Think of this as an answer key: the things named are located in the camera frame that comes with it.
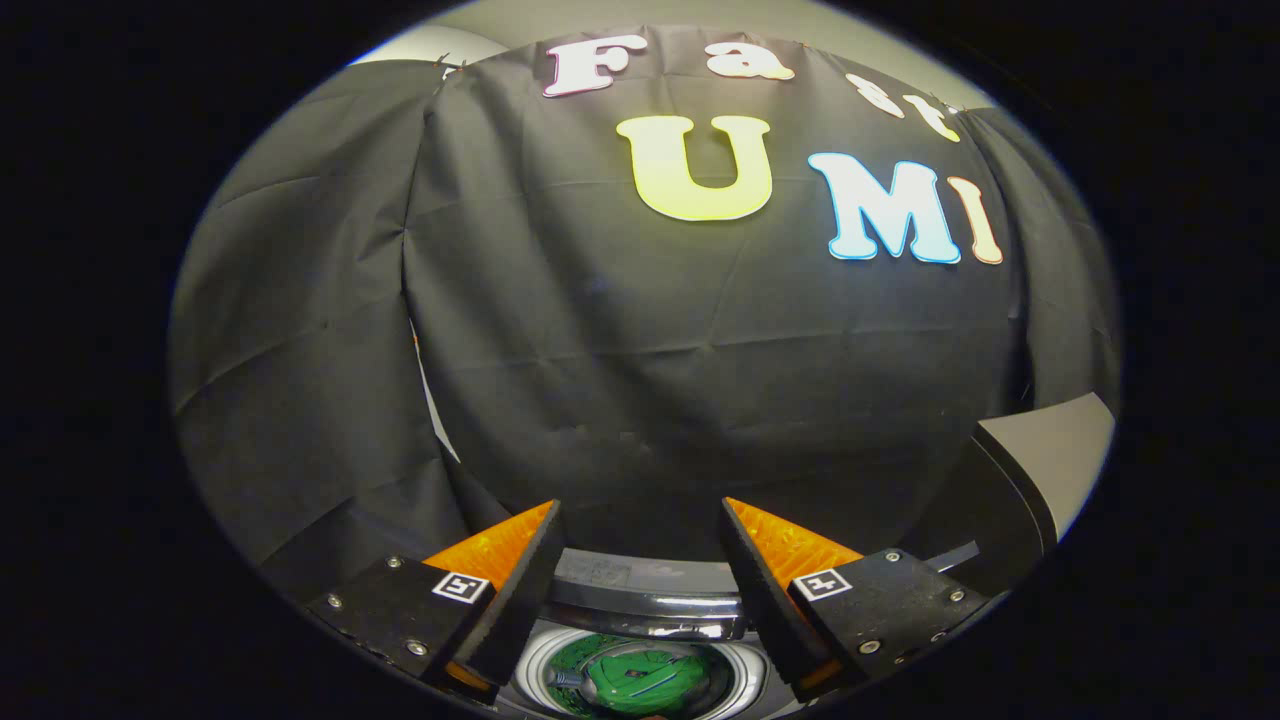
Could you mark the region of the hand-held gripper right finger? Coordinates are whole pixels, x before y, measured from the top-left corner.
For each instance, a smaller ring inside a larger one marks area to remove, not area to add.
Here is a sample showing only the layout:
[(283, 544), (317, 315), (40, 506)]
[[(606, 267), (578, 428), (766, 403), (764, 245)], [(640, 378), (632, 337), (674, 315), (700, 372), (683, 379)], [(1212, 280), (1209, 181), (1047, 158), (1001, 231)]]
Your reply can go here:
[(801, 702), (892, 676), (991, 605), (904, 550), (860, 553), (732, 497), (719, 542), (744, 616)]

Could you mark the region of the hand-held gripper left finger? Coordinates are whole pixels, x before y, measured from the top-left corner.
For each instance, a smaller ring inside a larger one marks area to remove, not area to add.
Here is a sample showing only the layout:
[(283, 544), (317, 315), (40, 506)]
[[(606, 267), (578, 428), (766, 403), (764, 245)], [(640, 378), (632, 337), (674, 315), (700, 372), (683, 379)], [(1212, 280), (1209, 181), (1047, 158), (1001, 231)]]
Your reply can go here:
[(550, 500), (431, 557), (379, 559), (305, 610), (396, 675), (492, 706), (515, 674), (564, 544), (562, 503)]

